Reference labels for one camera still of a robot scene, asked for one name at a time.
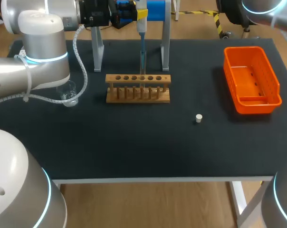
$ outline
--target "black table surface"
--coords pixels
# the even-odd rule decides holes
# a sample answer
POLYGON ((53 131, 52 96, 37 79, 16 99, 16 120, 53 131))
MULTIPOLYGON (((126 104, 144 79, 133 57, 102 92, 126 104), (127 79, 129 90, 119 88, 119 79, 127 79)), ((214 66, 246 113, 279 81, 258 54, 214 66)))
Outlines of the black table surface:
MULTIPOLYGON (((104 45, 95 73, 91 42, 78 41, 89 82, 75 107, 20 98, 0 104, 0 129, 21 140, 52 179, 270 176, 287 160, 287 70, 271 39, 172 40, 170 104, 107 104, 105 75, 138 74, 140 43, 104 45), (283 100, 272 114, 235 111, 223 72, 228 46, 264 48, 283 100)), ((16 41, 9 56, 21 47, 16 41)), ((80 91, 71 41, 67 49, 80 91)), ((158 40, 147 41, 146 72, 166 74, 158 40)), ((33 93, 59 99, 55 88, 33 93)))

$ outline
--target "black cable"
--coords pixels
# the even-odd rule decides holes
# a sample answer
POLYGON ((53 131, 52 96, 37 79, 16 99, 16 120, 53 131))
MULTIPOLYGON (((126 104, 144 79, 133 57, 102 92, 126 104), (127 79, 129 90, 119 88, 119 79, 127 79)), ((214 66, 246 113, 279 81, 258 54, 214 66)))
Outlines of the black cable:
POLYGON ((107 29, 109 27, 112 27, 112 25, 108 26, 108 27, 105 27, 105 28, 101 28, 100 30, 104 30, 104 29, 107 29))
POLYGON ((104 29, 107 29, 107 28, 109 28, 109 27, 112 27, 112 25, 107 26, 107 27, 105 27, 105 28, 101 28, 100 30, 104 30, 104 29))

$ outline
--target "white table leg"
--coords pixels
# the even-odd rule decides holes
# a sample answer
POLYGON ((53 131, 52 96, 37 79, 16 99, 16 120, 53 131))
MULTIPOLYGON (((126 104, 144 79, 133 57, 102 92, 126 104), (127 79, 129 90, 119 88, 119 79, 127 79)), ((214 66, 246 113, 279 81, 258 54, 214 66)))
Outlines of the white table leg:
POLYGON ((249 228, 250 225, 252 225, 261 215, 261 201, 268 184, 269 182, 264 182, 249 204, 246 205, 246 199, 241 182, 230 182, 234 206, 238 217, 238 228, 249 228))
POLYGON ((176 0, 175 20, 178 20, 181 0, 176 0))
POLYGON ((230 188, 233 198, 233 204, 237 216, 239 216, 247 206, 243 186, 241 181, 231 181, 230 188))

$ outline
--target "white spiral cable wrap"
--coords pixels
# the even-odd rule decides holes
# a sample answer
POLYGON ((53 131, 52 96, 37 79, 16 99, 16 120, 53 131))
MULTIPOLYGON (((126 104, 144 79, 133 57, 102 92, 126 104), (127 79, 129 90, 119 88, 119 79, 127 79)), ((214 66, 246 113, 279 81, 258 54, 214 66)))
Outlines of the white spiral cable wrap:
MULTIPOLYGON (((74 38, 73 38, 74 53, 75 53, 75 56, 77 58, 78 63, 80 64, 80 67, 81 67, 81 70, 82 70, 83 76, 84 76, 84 84, 83 84, 83 87, 80 90, 80 92, 76 96, 74 96, 74 97, 72 97, 70 99, 67 99, 67 100, 54 100, 54 99, 50 99, 50 98, 39 96, 39 95, 35 95, 35 94, 29 94, 29 97, 36 98, 36 99, 43 100, 43 101, 47 101, 47 102, 51 102, 51 103, 55 103, 55 104, 63 104, 63 103, 67 103, 67 102, 71 102, 71 101, 76 100, 77 98, 79 98, 84 93, 84 91, 86 90, 86 86, 87 86, 87 73, 86 73, 85 66, 82 63, 81 58, 80 58, 80 56, 78 54, 78 50, 77 50, 77 37, 80 34, 80 32, 82 30, 84 30, 84 29, 85 29, 84 25, 80 26, 77 29, 77 31, 76 31, 76 33, 74 35, 74 38)), ((13 99, 13 98, 24 97, 25 95, 26 95, 25 93, 22 93, 22 94, 15 94, 15 95, 10 95, 10 96, 7 96, 7 97, 3 97, 3 98, 0 99, 0 103, 3 102, 3 101, 7 101, 7 100, 10 100, 10 99, 13 99)))

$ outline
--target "wooden peg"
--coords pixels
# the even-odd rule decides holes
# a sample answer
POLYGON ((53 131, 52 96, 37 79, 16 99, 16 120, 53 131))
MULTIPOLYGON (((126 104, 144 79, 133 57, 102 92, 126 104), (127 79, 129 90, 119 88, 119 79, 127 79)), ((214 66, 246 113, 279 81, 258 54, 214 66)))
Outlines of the wooden peg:
POLYGON ((144 88, 140 86, 140 99, 144 98, 144 88))
POLYGON ((110 91, 111 91, 111 95, 113 95, 114 83, 110 83, 110 91))
POLYGON ((157 92, 156 92, 156 99, 159 99, 159 92, 160 92, 160 87, 157 87, 157 92))
POLYGON ((136 87, 133 86, 133 99, 135 99, 135 97, 136 97, 136 87))
POLYGON ((124 98, 128 99, 128 87, 127 86, 124 87, 124 98))
POLYGON ((163 84, 163 92, 167 91, 168 84, 163 84))
POLYGON ((149 86, 149 99, 151 99, 151 96, 152 96, 152 88, 151 86, 149 86))
POLYGON ((117 90, 117 99, 119 99, 119 92, 120 92, 120 88, 119 88, 119 87, 117 87, 117 88, 116 88, 116 90, 117 90))

